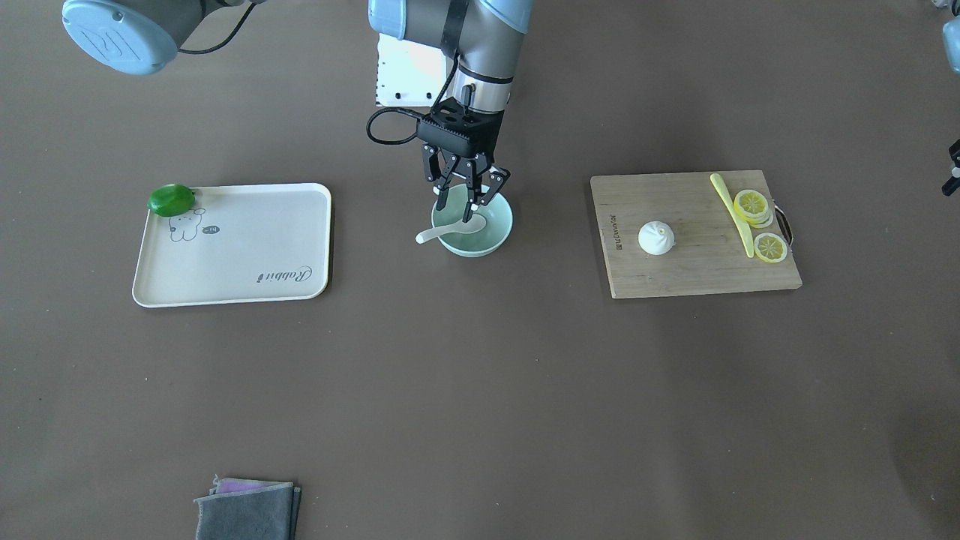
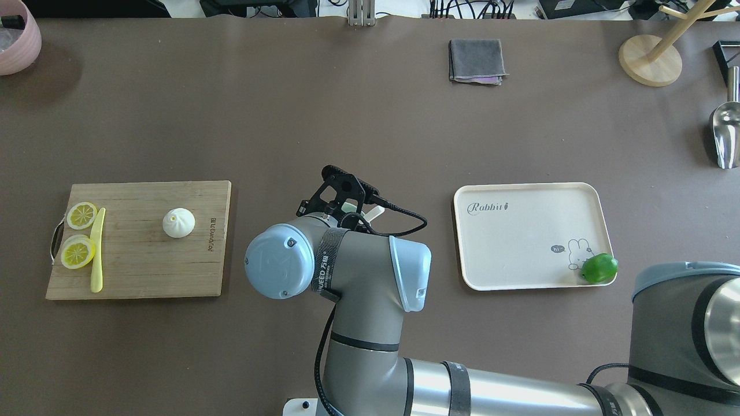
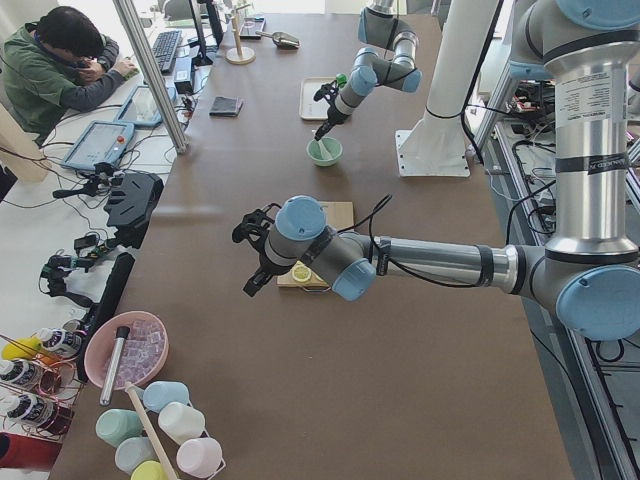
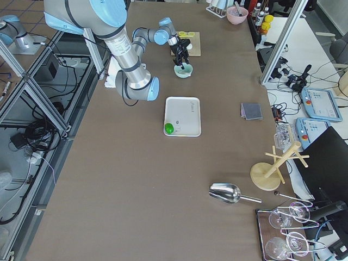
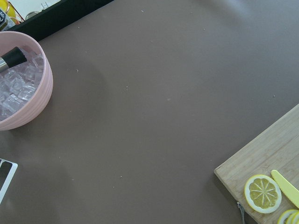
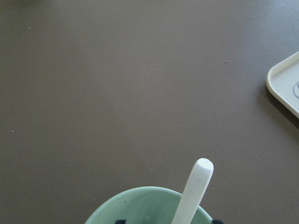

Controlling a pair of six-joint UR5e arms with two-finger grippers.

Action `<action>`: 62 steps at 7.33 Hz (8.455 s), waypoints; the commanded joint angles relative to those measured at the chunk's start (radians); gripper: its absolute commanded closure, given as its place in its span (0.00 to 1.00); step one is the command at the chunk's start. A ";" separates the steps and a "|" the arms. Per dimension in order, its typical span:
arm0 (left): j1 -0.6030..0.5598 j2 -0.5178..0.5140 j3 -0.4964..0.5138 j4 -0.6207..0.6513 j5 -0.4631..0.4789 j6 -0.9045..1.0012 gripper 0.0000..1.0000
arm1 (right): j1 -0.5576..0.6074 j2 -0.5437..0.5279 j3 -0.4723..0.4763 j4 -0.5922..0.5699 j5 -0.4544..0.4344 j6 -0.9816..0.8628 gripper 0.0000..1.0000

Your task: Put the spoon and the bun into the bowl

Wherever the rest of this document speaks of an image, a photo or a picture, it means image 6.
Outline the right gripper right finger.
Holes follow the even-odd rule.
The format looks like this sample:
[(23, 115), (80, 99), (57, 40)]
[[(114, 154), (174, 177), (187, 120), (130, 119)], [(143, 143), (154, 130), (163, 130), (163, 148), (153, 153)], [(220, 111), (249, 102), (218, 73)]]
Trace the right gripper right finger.
[(224, 222), (219, 219), (214, 219), (214, 220), (212, 220), (211, 224), (224, 224)]

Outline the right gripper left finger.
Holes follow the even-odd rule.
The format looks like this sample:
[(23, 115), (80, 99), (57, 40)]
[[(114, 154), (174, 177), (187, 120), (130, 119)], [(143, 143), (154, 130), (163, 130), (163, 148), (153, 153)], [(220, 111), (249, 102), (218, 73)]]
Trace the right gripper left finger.
[(126, 224), (126, 220), (117, 220), (116, 224)]

